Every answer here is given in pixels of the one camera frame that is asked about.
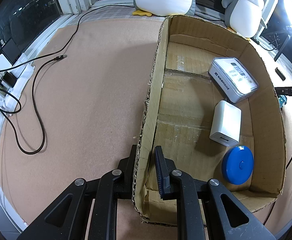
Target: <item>black clamp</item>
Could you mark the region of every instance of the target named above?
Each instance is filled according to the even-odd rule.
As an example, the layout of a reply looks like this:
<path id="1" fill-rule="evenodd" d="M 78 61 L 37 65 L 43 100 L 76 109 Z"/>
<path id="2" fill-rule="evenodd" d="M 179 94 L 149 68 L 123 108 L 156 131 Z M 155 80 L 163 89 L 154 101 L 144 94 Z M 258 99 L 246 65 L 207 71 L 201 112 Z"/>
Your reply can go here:
<path id="1" fill-rule="evenodd" d="M 275 240 L 266 227 L 217 179 L 201 181 L 176 169 L 155 147 L 155 168 L 160 197 L 176 199 L 179 240 L 205 240 L 198 200 L 202 200 L 210 240 Z"/>
<path id="2" fill-rule="evenodd" d="M 117 199 L 132 198 L 136 145 L 117 169 L 100 179 L 72 182 L 17 238 L 17 240 L 85 239 L 95 199 L 88 239 L 116 239 Z"/>

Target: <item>black charger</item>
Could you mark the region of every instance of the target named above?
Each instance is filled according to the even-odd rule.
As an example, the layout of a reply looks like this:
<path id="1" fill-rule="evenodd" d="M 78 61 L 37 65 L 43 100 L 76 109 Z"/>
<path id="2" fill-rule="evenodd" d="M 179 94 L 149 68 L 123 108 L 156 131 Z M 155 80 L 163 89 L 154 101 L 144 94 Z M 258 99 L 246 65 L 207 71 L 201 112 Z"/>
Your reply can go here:
<path id="1" fill-rule="evenodd" d="M 19 59 L 19 57 L 21 56 L 21 51 L 17 47 L 16 43 L 13 41 L 12 38 L 10 38 L 1 47 L 1 51 L 12 65 L 14 65 L 16 63 L 16 61 Z"/>
<path id="2" fill-rule="evenodd" d="M 17 78 L 14 76 L 14 74 L 10 72 L 5 72 L 5 74 L 1 78 L 4 82 L 6 82 L 9 86 L 14 87 L 14 85 L 17 82 Z"/>

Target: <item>cardboard box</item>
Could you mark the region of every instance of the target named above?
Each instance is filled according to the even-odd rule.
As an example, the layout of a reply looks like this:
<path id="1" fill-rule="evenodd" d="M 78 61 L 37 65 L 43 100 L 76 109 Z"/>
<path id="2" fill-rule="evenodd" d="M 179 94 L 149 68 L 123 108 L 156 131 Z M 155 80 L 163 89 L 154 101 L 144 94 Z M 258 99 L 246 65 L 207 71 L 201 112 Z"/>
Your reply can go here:
<path id="1" fill-rule="evenodd" d="M 253 95 L 236 104 L 242 110 L 240 144 L 254 154 L 252 176 L 242 185 L 223 179 L 221 162 L 228 148 L 209 139 L 214 108 L 225 99 L 207 73 L 215 57 L 236 57 L 259 84 Z M 159 30 L 145 106 L 133 189 L 144 221 L 177 224 L 176 201 L 163 201 L 158 194 L 157 145 L 193 178 L 222 181 L 251 212 L 276 200 L 285 174 L 283 121 L 264 62 L 248 40 L 193 17 L 167 17 Z"/>

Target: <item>plastic storage box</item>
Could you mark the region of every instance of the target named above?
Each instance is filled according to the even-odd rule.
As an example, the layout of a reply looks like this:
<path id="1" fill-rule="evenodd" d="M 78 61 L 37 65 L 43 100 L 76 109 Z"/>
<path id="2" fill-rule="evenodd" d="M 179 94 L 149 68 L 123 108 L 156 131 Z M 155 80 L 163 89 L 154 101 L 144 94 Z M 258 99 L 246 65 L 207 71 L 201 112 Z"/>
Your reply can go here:
<path id="1" fill-rule="evenodd" d="M 259 87 L 254 77 L 234 57 L 214 58 L 208 73 L 233 103 L 249 97 Z"/>

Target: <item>tabletop surface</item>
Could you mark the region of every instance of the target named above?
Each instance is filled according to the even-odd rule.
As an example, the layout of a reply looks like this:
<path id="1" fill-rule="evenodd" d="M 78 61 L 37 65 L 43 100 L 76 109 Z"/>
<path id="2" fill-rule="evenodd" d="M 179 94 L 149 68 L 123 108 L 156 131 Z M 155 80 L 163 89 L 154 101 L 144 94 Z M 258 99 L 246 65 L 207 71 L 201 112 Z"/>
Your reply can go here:
<path id="1" fill-rule="evenodd" d="M 66 60 L 42 71 L 35 98 L 47 133 L 45 150 L 27 156 L 17 148 L 10 126 L 0 139 L 0 184 L 29 224 L 74 179 L 101 177 L 127 157 L 137 143 L 144 99 L 162 17 L 92 18 L 80 25 Z M 43 53 L 57 50 L 75 26 L 57 31 Z M 266 62 L 274 86 L 292 86 L 292 71 L 281 58 L 254 45 Z M 36 69 L 46 60 L 35 62 Z M 274 69 L 286 76 L 283 82 Z M 40 127 L 31 103 L 31 83 L 21 97 L 23 109 L 11 117 L 29 149 L 40 144 Z M 287 161 L 292 155 L 292 97 L 282 111 Z M 270 206 L 255 215 L 264 221 Z M 278 234 L 292 219 L 292 163 L 267 228 Z M 177 239 L 177 229 L 141 224 L 132 202 L 118 203 L 117 239 Z"/>

